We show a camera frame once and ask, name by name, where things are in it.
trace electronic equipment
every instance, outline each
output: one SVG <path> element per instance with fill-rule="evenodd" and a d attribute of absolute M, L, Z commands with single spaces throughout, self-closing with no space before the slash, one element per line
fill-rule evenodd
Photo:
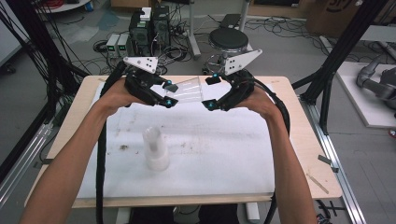
<path fill-rule="evenodd" d="M 155 41 L 157 49 L 164 49 L 171 45 L 169 26 L 169 6 L 155 7 L 152 15 Z"/>
<path fill-rule="evenodd" d="M 119 58 L 119 48 L 117 43 L 119 42 L 120 35 L 111 35 L 106 43 L 107 54 L 109 58 Z"/>
<path fill-rule="evenodd" d="M 149 21 L 151 19 L 151 7 L 142 7 L 143 13 L 140 14 L 141 21 Z"/>
<path fill-rule="evenodd" d="M 133 42 L 135 56 L 151 56 L 152 46 L 152 22 L 141 21 L 142 11 L 134 12 L 129 25 L 129 34 Z"/>
<path fill-rule="evenodd" d="M 134 55 L 132 49 L 131 37 L 127 34 L 121 34 L 119 42 L 117 43 L 119 54 L 121 58 L 130 57 Z"/>
<path fill-rule="evenodd" d="M 241 18 L 241 14 L 227 14 L 221 21 L 220 28 L 234 28 Z"/>

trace white board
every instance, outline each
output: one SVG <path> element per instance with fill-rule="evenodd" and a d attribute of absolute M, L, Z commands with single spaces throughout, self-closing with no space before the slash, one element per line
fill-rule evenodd
<path fill-rule="evenodd" d="M 204 98 L 219 99 L 229 89 L 203 85 Z M 170 165 L 161 172 L 145 164 L 142 132 L 149 126 L 160 128 L 168 146 Z M 78 198 L 95 198 L 95 172 L 96 148 Z M 265 120 L 245 108 L 210 112 L 200 102 L 170 109 L 132 105 L 107 120 L 105 198 L 272 194 L 274 188 Z"/>
<path fill-rule="evenodd" d="M 394 118 L 394 114 L 396 111 L 390 109 L 382 100 L 376 98 L 372 91 L 360 88 L 356 85 L 358 73 L 366 65 L 367 63 L 343 63 L 337 71 L 341 83 L 367 127 L 395 128 L 396 118 Z M 395 65 L 379 64 L 375 69 L 372 80 L 379 82 L 382 72 L 394 66 Z"/>

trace wooden table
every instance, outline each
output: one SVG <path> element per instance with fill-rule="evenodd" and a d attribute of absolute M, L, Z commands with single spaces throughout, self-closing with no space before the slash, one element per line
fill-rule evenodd
<path fill-rule="evenodd" d="M 174 83 L 190 79 L 186 76 L 166 76 Z M 277 96 L 285 103 L 290 112 L 291 132 L 290 139 L 297 156 L 306 173 L 307 181 L 314 199 L 330 199 L 341 197 L 341 189 L 329 164 L 320 161 L 319 155 L 324 156 L 321 146 L 313 132 L 311 125 L 292 89 L 290 82 L 285 77 L 256 77 L 265 84 L 271 85 Z M 106 77 L 85 77 L 78 94 L 70 107 L 58 136 L 56 137 L 48 155 L 54 158 L 61 148 L 73 135 L 78 125 L 88 112 L 97 87 L 104 82 Z M 38 178 L 46 169 L 43 165 Z M 242 195 L 205 195 L 205 196 L 176 196 L 176 197 L 138 197 L 138 198 L 113 198 L 105 199 L 104 206 L 146 206 L 166 204 L 205 204 L 205 203 L 247 203 L 270 201 L 270 195 L 242 194 Z M 95 199 L 76 199 L 74 207 L 95 207 Z"/>

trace floor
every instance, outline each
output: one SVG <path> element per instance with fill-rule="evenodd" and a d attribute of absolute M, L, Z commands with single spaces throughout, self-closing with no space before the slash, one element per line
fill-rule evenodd
<path fill-rule="evenodd" d="M 113 11 L 104 4 L 94 12 L 86 12 L 78 8 L 67 13 L 53 16 L 59 24 L 59 29 L 64 29 L 64 38 L 76 42 L 70 48 L 93 74 L 105 74 L 108 71 L 105 59 L 100 53 L 92 50 L 92 45 L 99 40 L 108 39 L 111 33 L 125 32 L 129 25 L 129 12 Z M 223 15 L 213 15 L 213 19 L 221 21 Z M 262 49 L 263 54 L 253 61 L 247 70 L 254 76 L 285 76 L 291 83 L 316 72 L 326 60 L 326 50 L 320 47 L 316 37 L 304 32 L 303 21 L 290 21 L 274 26 L 277 21 L 267 20 L 266 29 L 262 26 L 260 18 L 248 19 L 245 33 L 249 43 L 254 49 Z M 79 41 L 82 37 L 67 37 L 66 31 L 72 26 L 84 27 L 90 30 L 88 41 Z M 198 60 L 189 60 L 184 63 L 171 63 L 167 65 L 167 74 L 172 75 L 200 75 L 209 55 L 216 53 L 207 44 L 207 34 L 218 24 L 206 15 L 195 18 L 195 27 L 200 28 L 197 35 L 198 45 L 202 56 Z M 382 54 L 375 45 L 369 42 L 359 43 L 347 58 L 348 61 L 357 60 L 368 63 L 376 54 Z M 46 85 L 36 71 L 29 57 L 22 51 L 17 53 L 10 62 L 16 68 L 15 74 L 9 74 L 4 69 L 0 72 L 0 162 L 16 145 L 24 131 L 35 118 L 39 110 L 46 103 Z M 395 63 L 384 54 L 383 63 Z M 306 87 L 296 90 L 297 94 L 304 92 Z M 56 134 L 55 127 L 49 140 Z M 366 223 L 391 223 L 396 218 L 396 177 L 392 172 L 396 170 L 396 144 L 386 129 L 366 128 L 359 117 L 355 107 L 350 102 L 345 90 L 337 77 L 332 84 L 332 98 L 330 103 L 328 131 L 338 157 L 346 172 L 349 184 L 357 198 Z M 50 148 L 50 143 L 43 148 L 42 157 Z M 39 171 L 40 160 L 34 159 L 19 184 L 7 198 L 0 209 L 0 218 L 5 223 L 17 223 L 23 210 L 23 204 L 29 190 Z M 342 210 L 342 200 L 324 201 L 326 206 L 340 208 L 331 210 L 333 223 L 352 223 L 347 212 Z M 259 203 L 262 221 L 265 219 L 269 203 Z M 195 209 L 194 206 L 181 208 L 181 213 L 176 215 L 179 223 L 196 223 L 196 212 L 192 215 L 182 215 Z M 239 206 L 238 215 L 241 223 L 248 223 L 243 205 Z M 105 210 L 105 223 L 115 223 L 117 209 Z M 93 223 L 95 221 L 94 209 L 74 209 L 67 223 Z M 277 216 L 272 223 L 279 223 Z"/>

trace metal stand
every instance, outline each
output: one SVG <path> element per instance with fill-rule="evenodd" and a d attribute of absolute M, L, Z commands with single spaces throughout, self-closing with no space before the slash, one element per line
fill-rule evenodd
<path fill-rule="evenodd" d="M 292 84 L 292 87 L 297 89 L 311 82 L 306 92 L 301 95 L 301 100 L 306 101 L 310 105 L 314 105 L 318 96 L 323 92 L 319 125 L 325 134 L 328 134 L 327 117 L 329 114 L 332 79 L 349 52 L 352 51 L 386 3 L 387 0 L 364 1 L 319 70 L 311 76 Z"/>
<path fill-rule="evenodd" d="M 192 50 L 193 58 L 194 60 L 197 60 L 199 57 L 201 57 L 201 51 L 199 50 L 197 41 L 194 36 L 194 3 L 195 3 L 194 0 L 190 0 L 190 29 L 187 30 L 187 37 L 189 38 L 189 43 Z M 242 32 L 244 32 L 245 22 L 247 20 L 249 3 L 250 0 L 245 0 L 244 5 L 242 6 L 241 22 L 239 25 L 239 30 Z"/>

